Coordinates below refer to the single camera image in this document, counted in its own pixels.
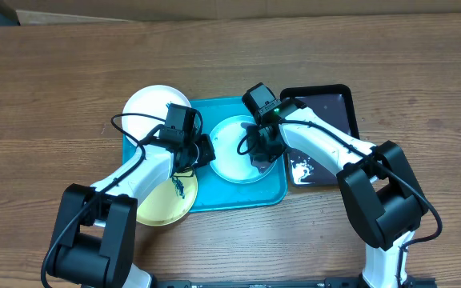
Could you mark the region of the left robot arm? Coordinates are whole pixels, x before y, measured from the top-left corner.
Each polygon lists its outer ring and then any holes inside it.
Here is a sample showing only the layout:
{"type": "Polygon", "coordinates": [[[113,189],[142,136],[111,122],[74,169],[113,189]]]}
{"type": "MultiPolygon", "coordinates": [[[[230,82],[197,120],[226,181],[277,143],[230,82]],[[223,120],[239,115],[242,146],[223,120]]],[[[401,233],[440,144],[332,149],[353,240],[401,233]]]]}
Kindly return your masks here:
{"type": "Polygon", "coordinates": [[[88,287],[150,286],[152,277],[133,263],[138,206],[174,174],[214,158],[208,134],[181,142],[151,135],[107,178],[69,185],[42,262],[42,285],[52,276],[88,287]]]}

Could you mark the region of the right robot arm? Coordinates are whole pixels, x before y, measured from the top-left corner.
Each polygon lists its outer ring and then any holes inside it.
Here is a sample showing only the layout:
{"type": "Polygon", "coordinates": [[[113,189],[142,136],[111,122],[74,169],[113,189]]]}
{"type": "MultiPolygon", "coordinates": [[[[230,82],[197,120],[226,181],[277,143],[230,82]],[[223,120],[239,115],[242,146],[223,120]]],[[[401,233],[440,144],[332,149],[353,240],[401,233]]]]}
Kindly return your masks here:
{"type": "Polygon", "coordinates": [[[376,146],[324,122],[308,107],[252,108],[256,126],[244,141],[252,158],[271,159],[300,150],[336,178],[347,217],[366,244],[361,287],[409,287],[409,246],[431,205],[403,150],[386,141],[376,146]]]}

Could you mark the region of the light blue round plate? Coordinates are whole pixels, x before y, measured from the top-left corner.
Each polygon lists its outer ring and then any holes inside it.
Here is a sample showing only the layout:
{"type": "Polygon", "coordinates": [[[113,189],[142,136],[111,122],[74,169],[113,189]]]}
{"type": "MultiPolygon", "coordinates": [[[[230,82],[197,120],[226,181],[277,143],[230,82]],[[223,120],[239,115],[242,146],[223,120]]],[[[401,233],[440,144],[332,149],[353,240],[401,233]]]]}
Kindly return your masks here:
{"type": "Polygon", "coordinates": [[[251,116],[236,115],[222,120],[210,132],[215,154],[210,166],[224,180],[249,184],[264,178],[273,170],[272,162],[252,162],[250,154],[238,154],[237,148],[247,134],[247,127],[254,125],[251,116]]]}

